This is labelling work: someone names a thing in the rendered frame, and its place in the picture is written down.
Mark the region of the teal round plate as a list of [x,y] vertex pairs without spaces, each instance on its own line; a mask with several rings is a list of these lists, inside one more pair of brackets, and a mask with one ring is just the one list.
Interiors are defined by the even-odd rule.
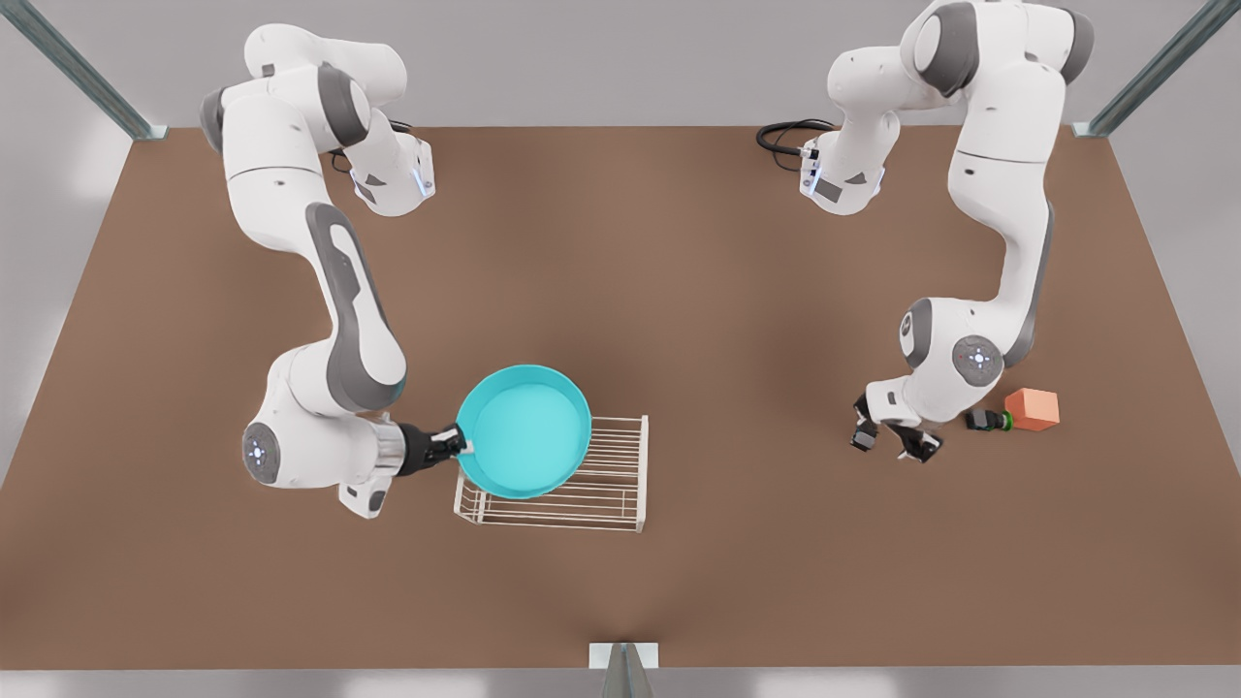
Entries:
[[536,364],[505,366],[475,385],[457,425],[469,443],[465,477],[493,496],[531,499],[566,482],[585,462],[592,415],[585,392]]

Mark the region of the red button switch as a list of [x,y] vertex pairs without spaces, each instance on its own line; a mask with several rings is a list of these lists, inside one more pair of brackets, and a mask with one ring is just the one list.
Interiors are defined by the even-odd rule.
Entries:
[[967,428],[975,431],[1042,431],[1060,422],[1059,394],[1024,388],[1004,397],[1004,409],[970,409]]

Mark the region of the silver frame post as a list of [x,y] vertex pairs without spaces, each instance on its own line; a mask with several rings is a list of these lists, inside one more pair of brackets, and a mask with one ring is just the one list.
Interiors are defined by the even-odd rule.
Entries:
[[0,0],[0,15],[133,142],[161,142],[168,138],[169,127],[146,122],[30,0]]
[[659,667],[659,645],[589,645],[589,669],[603,669],[601,698],[654,698],[647,669]]
[[1126,84],[1098,114],[1087,122],[1073,122],[1073,137],[1104,139],[1134,114],[1170,76],[1203,48],[1237,12],[1241,0],[1205,0],[1204,5],[1157,51],[1150,61]]

